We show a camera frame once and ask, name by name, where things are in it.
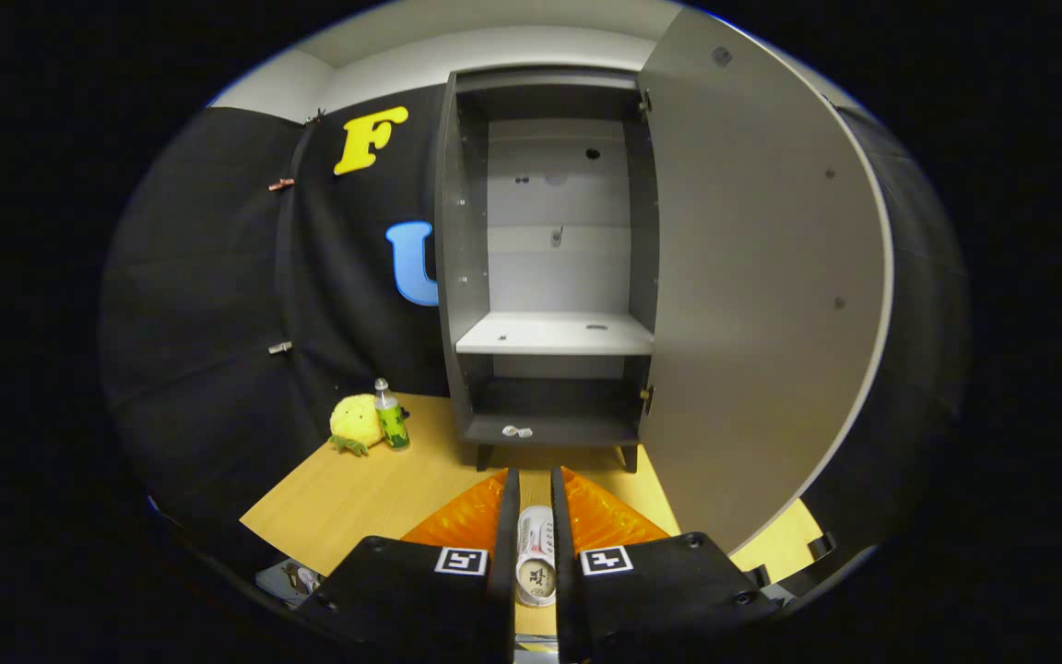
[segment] wooden table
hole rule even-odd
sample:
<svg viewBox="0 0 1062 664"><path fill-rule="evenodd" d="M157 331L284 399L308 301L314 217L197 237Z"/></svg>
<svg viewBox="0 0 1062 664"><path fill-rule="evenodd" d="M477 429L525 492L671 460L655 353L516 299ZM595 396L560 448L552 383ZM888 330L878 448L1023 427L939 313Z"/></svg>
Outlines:
<svg viewBox="0 0 1062 664"><path fill-rule="evenodd" d="M433 510L487 476L475 470L475 449L457 441L450 399L398 394L412 416L409 449L376 445L357 458L324 444L241 516L241 524L282 554L329 575L369 534L399 539ZM521 508L551 505L551 470L566 465L601 484L670 534L679 534L674 513L646 449L636 474L626 472L613 448L500 448L493 470L518 467ZM821 537L798 500L749 546L732 557L741 569L767 564L776 581L812 562L806 545ZM515 605L515 631L555 634L555 608Z"/></svg>

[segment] blue letter u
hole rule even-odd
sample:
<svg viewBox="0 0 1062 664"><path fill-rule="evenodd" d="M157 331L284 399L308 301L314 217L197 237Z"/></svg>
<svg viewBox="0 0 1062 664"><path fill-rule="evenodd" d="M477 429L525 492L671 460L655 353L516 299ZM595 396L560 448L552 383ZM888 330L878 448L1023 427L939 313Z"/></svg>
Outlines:
<svg viewBox="0 0 1062 664"><path fill-rule="evenodd" d="M384 233L392 242L392 266L395 287L410 303L436 306L436 283L425 272L425 238L433 227L427 221L406 221L389 227Z"/></svg>

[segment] cabinet leg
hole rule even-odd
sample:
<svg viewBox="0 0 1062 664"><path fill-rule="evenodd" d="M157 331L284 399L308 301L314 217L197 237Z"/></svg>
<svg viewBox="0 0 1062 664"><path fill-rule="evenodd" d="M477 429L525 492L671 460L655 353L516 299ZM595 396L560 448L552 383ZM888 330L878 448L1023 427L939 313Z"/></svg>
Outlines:
<svg viewBox="0 0 1062 664"><path fill-rule="evenodd" d="M637 445L620 445L620 455L626 458L626 472L637 472Z"/></svg>
<svg viewBox="0 0 1062 664"><path fill-rule="evenodd" d="M494 445L478 445L478 471L490 467L490 457L494 454Z"/></svg>

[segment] white can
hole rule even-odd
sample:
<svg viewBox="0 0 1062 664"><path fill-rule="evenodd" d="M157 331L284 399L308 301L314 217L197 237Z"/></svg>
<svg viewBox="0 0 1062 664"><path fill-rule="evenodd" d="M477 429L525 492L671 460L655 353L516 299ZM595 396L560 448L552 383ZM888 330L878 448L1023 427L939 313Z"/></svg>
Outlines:
<svg viewBox="0 0 1062 664"><path fill-rule="evenodd" d="M536 505L519 514L519 546L514 563L520 605L555 605L555 521L551 508Z"/></svg>

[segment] orange padding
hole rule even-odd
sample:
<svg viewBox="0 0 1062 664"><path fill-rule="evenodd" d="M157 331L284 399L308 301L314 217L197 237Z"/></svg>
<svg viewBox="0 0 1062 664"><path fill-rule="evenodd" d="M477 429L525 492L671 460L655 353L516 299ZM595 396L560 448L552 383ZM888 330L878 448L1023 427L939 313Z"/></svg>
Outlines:
<svg viewBox="0 0 1062 664"><path fill-rule="evenodd" d="M401 541L430 546L484 548L493 557L494 543L498 541L502 484L506 482L504 467L447 501L400 538Z"/></svg>
<svg viewBox="0 0 1062 664"><path fill-rule="evenodd" d="M572 548L578 555L593 548L636 545L670 537L598 484L568 467L561 466L561 471L572 518Z"/></svg>

